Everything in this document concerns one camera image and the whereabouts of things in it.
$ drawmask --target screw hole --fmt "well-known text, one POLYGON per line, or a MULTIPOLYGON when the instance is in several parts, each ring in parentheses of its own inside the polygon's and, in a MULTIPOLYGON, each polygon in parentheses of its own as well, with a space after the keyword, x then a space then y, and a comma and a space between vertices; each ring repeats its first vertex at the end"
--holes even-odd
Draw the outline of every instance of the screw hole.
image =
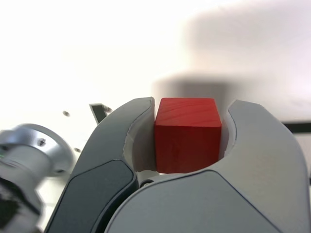
POLYGON ((42 147, 46 144, 46 140, 44 138, 41 138, 38 140, 38 146, 42 147))
POLYGON ((142 181, 142 182, 140 183, 140 187, 142 188, 142 187, 144 187, 144 186, 147 186, 147 185, 151 184, 152 182, 153 182, 153 180, 149 180, 149 179, 144 180, 144 181, 142 181))
POLYGON ((67 112, 67 111, 63 111, 63 114, 64 114, 64 116, 67 116, 67 117, 69 117, 69 116, 70 116, 70 113, 69 113, 69 112, 67 112))

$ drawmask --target black object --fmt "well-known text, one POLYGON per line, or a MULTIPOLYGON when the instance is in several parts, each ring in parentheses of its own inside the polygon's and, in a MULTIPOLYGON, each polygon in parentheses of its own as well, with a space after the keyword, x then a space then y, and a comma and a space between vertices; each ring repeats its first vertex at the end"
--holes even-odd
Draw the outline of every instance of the black object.
POLYGON ((311 122, 283 123, 292 133, 311 133, 311 122))
POLYGON ((89 105, 93 115, 95 117, 96 123, 99 124, 102 120, 104 120, 107 117, 107 111, 110 109, 106 106, 104 106, 101 103, 97 103, 97 104, 90 104, 89 105))

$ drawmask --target red block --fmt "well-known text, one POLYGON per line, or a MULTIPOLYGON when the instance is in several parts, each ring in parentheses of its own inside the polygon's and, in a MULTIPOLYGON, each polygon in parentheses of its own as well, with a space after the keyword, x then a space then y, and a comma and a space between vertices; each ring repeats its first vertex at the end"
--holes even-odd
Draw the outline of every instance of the red block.
POLYGON ((221 122, 214 99, 163 98, 155 119, 160 173, 187 173, 218 161, 221 122))

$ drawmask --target black stripe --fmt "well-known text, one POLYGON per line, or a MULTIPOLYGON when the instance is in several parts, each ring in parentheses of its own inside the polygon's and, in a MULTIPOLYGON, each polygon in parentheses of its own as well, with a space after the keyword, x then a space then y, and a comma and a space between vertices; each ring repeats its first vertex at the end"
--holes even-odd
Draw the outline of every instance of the black stripe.
POLYGON ((311 122, 283 123, 292 133, 311 133, 311 122))

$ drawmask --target wooden cube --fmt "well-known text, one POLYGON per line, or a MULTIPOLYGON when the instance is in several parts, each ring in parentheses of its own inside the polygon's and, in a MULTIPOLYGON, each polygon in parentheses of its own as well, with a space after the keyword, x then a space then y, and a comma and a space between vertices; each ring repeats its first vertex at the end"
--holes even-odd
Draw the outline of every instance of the wooden cube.
POLYGON ((188 173, 218 161, 221 122, 214 99, 163 98, 154 130, 160 173, 188 173))

